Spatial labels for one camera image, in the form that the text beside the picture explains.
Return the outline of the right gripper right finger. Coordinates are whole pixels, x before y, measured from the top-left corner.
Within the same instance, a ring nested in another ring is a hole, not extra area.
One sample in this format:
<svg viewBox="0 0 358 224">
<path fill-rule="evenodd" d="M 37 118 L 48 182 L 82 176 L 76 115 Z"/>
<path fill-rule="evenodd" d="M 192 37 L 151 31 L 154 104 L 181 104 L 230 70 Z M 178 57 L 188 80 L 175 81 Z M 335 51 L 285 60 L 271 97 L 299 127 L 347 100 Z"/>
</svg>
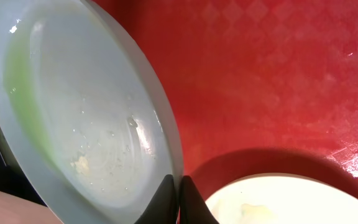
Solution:
<svg viewBox="0 0 358 224">
<path fill-rule="evenodd" d="M 181 180 L 179 204 L 180 224 L 219 224 L 188 175 Z"/>
</svg>

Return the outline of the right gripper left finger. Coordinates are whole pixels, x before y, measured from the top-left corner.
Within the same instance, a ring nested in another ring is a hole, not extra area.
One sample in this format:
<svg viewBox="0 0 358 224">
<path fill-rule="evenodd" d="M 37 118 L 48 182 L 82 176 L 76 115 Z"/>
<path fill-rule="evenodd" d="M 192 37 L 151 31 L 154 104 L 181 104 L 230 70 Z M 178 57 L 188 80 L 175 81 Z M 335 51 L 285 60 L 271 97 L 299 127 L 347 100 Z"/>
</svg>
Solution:
<svg viewBox="0 0 358 224">
<path fill-rule="evenodd" d="M 177 215 L 177 191 L 173 176 L 166 175 L 135 224 L 176 224 Z"/>
</svg>

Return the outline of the pale blue plate top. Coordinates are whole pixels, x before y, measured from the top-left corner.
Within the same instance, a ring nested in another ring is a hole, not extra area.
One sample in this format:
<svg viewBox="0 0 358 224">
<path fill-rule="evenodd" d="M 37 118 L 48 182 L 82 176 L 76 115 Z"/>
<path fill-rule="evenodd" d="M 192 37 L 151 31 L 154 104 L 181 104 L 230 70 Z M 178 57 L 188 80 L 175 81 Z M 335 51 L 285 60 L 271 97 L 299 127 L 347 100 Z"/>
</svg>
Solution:
<svg viewBox="0 0 358 224">
<path fill-rule="evenodd" d="M 63 223 L 135 223 L 183 175 L 164 89 L 93 1 L 0 1 L 0 129 Z"/>
</svg>

